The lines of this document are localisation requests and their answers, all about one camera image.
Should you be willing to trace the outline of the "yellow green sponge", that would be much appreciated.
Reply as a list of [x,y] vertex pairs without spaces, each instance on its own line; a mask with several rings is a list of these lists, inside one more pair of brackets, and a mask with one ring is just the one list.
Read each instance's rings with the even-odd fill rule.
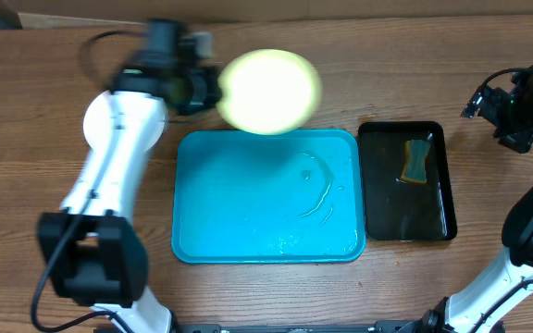
[[410,140],[404,144],[404,165],[400,180],[414,184],[426,184],[426,161],[430,143],[424,140]]

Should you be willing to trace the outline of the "cream white plate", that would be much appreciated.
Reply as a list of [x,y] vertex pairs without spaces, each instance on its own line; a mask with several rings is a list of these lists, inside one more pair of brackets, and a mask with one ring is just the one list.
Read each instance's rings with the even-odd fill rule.
[[111,139],[110,97],[109,92],[102,92],[96,96],[87,107],[83,119],[85,140],[94,151],[105,150]]

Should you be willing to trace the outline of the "yellow plate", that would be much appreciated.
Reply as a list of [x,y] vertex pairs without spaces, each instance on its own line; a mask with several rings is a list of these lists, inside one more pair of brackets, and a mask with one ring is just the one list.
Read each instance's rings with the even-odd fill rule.
[[304,125],[321,102],[322,82],[304,57],[278,49],[238,56],[218,77],[217,112],[232,127],[279,135]]

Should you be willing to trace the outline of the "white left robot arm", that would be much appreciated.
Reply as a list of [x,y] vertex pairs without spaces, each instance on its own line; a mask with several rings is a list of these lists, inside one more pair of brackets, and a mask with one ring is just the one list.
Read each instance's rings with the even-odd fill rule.
[[133,209],[169,110],[182,116],[215,107],[221,97],[215,66],[130,65],[105,86],[86,111],[90,146],[85,164],[58,212],[41,214],[37,238],[45,269],[31,301],[38,316],[45,284],[90,312],[56,332],[96,317],[118,332],[169,332],[173,315],[148,286],[149,258],[133,226]]

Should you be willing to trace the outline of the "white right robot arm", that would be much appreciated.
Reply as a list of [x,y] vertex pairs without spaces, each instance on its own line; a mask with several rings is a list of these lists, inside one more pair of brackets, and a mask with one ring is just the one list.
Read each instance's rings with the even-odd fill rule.
[[502,318],[533,293],[533,187],[512,208],[503,248],[466,288],[446,297],[402,332],[503,332]]

